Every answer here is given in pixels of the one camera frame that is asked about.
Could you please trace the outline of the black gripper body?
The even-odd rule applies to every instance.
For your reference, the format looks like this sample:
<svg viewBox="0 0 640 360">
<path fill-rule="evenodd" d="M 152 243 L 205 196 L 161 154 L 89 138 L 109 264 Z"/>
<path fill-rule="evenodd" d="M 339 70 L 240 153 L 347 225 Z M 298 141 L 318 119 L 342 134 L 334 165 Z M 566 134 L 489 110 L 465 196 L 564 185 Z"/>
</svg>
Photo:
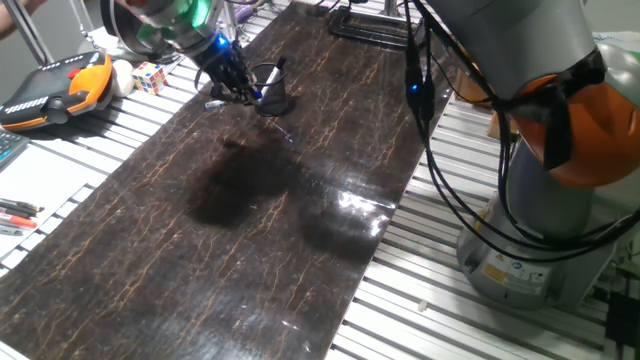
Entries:
<svg viewBox="0 0 640 360">
<path fill-rule="evenodd" d="M 237 41 L 214 39 L 208 47 L 194 54 L 192 61 L 212 81 L 225 85 L 234 93 L 242 93 L 249 88 L 247 65 Z"/>
</svg>

